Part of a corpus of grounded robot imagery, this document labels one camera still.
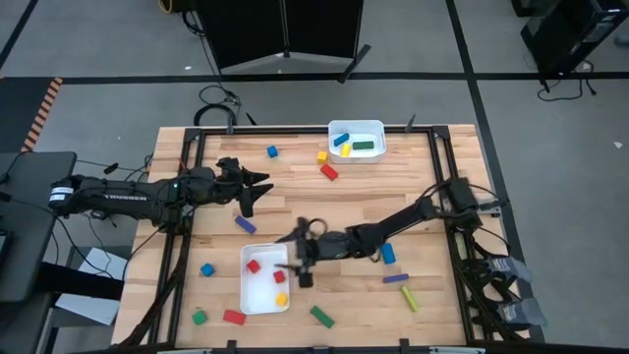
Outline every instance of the white plastic container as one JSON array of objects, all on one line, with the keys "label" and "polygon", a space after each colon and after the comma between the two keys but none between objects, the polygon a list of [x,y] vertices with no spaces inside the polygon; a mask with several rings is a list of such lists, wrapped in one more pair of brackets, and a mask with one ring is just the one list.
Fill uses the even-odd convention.
[{"label": "white plastic container", "polygon": [[[350,140],[343,144],[373,142],[373,148],[352,149],[349,157],[341,157],[343,144],[335,147],[334,140],[345,133],[350,135]],[[331,121],[327,126],[327,136],[330,159],[334,163],[377,163],[386,153],[384,125],[378,120]]]},{"label": "white plastic container", "polygon": [[[247,263],[256,260],[260,270],[253,274]],[[272,314],[288,310],[290,306],[290,274],[288,269],[275,265],[288,264],[285,244],[247,245],[240,252],[240,310],[245,315]],[[276,283],[273,273],[282,270],[286,280]],[[277,294],[288,296],[286,306],[275,304]]]}]

